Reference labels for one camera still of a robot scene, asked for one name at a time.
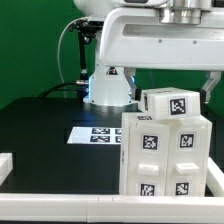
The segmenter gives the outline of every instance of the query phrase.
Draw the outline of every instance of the black table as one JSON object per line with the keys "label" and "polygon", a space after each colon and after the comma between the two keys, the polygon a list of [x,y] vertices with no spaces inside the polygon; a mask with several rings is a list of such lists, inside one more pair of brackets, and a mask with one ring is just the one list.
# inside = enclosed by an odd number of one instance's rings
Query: black table
{"label": "black table", "polygon": [[[202,114],[213,122],[210,156],[223,169],[223,119],[206,106]],[[0,152],[13,153],[14,169],[0,193],[119,194],[120,146],[67,144],[73,126],[119,128],[121,114],[55,98],[21,98],[1,110]]]}

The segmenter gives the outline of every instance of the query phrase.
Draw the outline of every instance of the printed marker sheet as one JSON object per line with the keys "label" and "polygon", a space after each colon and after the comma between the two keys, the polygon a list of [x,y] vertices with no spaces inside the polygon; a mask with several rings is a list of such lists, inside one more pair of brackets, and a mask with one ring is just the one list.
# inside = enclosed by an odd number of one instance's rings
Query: printed marker sheet
{"label": "printed marker sheet", "polygon": [[73,127],[68,144],[121,144],[121,128]]}

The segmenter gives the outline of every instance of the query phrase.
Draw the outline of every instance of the white cube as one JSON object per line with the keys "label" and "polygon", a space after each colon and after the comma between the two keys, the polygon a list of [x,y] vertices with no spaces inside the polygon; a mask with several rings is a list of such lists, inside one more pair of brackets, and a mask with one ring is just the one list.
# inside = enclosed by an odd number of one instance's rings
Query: white cube
{"label": "white cube", "polygon": [[138,108],[153,120],[200,116],[200,95],[176,88],[143,90]]}
{"label": "white cube", "polygon": [[204,196],[212,124],[204,117],[170,120],[166,196]]}
{"label": "white cube", "polygon": [[124,113],[120,194],[204,196],[211,128],[202,116],[155,121]]}
{"label": "white cube", "polygon": [[120,193],[164,196],[169,145],[169,124],[148,120],[148,116],[124,113]]}

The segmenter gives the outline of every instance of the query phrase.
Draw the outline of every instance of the white cable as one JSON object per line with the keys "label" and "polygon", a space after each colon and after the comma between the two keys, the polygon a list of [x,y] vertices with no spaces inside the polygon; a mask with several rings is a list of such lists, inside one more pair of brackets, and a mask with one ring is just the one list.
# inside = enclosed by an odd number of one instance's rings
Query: white cable
{"label": "white cable", "polygon": [[58,71],[59,71],[59,75],[60,75],[60,79],[61,79],[61,82],[62,82],[62,83],[65,83],[64,76],[63,76],[62,69],[61,69],[61,60],[60,60],[61,43],[62,43],[63,37],[64,37],[65,32],[67,31],[67,29],[69,28],[69,26],[71,26],[73,23],[75,23],[75,22],[78,21],[78,20],[87,20],[87,19],[88,19],[88,17],[82,17],[82,18],[78,18],[78,19],[75,19],[75,20],[71,21],[71,22],[64,28],[64,30],[62,31],[61,36],[60,36],[60,38],[59,38],[59,41],[58,41],[58,50],[57,50],[57,63],[58,63]]}

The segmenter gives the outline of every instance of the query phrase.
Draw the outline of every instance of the green background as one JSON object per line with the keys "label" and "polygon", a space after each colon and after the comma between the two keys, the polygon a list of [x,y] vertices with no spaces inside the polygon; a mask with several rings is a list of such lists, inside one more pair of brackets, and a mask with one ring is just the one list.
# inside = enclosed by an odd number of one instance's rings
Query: green background
{"label": "green background", "polygon": [[[64,27],[82,16],[72,0],[0,1],[0,108],[20,97],[35,97],[60,84],[57,44]],[[88,70],[94,71],[94,44],[87,46]],[[79,78],[77,33],[67,32],[61,49],[65,81]],[[178,87],[198,90],[204,71],[139,69],[136,84],[142,88]],[[223,80],[212,93],[209,106],[224,115]],[[63,97],[63,93],[51,97]]]}

